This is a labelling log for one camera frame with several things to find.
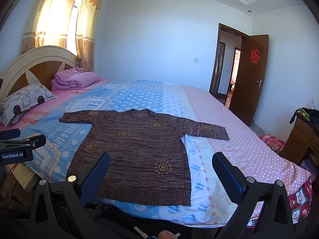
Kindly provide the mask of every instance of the folded pink quilt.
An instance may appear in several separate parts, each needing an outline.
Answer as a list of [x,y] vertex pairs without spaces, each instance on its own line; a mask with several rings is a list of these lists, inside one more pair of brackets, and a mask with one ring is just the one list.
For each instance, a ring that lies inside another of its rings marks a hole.
[[83,89],[99,80],[94,72],[84,72],[83,68],[73,68],[56,73],[51,81],[53,89]]

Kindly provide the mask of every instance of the door handle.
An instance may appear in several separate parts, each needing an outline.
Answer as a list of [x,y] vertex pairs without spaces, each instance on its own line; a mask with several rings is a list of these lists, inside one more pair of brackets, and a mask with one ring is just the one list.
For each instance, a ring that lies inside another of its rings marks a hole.
[[260,87],[261,87],[262,80],[260,80],[260,81],[255,81],[255,82],[259,83],[259,88],[260,88]]

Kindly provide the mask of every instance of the patterned pillowcase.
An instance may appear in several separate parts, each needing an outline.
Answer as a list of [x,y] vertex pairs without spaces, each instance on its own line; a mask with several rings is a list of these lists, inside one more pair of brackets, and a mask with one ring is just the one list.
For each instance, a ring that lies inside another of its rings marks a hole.
[[12,123],[18,121],[19,119],[16,119],[18,115],[54,98],[55,96],[39,81],[21,88],[1,102],[0,112],[2,111],[3,124],[6,126],[11,120]]
[[[41,83],[39,81],[34,81],[33,83],[27,85],[26,87],[28,86],[36,86],[36,85],[41,85]],[[15,95],[15,93],[12,93],[11,95],[9,95],[8,97],[6,97],[1,103],[0,103],[0,114],[3,114],[3,110],[4,110],[4,104],[12,97]]]
[[[23,116],[25,113],[27,113],[27,112],[24,112],[24,113],[21,113],[21,114],[19,114],[19,115],[17,115],[17,116],[14,116],[14,117],[9,121],[8,125],[14,125],[14,124],[16,124],[16,123],[18,122],[18,120],[21,119],[22,116]],[[0,115],[0,124],[4,124],[4,116],[3,116],[2,114]]]

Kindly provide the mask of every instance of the window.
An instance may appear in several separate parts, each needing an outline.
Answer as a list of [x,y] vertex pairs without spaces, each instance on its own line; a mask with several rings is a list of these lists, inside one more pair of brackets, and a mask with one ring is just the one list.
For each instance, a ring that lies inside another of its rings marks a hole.
[[82,0],[75,0],[74,6],[71,13],[71,18],[68,28],[68,39],[66,43],[66,49],[71,51],[73,54],[78,55],[76,46],[76,28],[77,28],[77,17],[79,11],[79,5]]

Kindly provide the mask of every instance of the floor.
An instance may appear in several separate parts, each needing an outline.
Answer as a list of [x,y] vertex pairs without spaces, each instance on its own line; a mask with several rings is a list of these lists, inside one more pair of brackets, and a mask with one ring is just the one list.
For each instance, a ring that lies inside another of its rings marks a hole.
[[226,103],[225,103],[226,108],[229,108],[231,99],[232,99],[232,91],[228,91],[227,99],[226,99]]
[[222,98],[217,95],[213,95],[220,103],[224,104],[226,108],[229,108],[230,101],[232,99],[232,92],[229,91],[227,94],[227,98]]

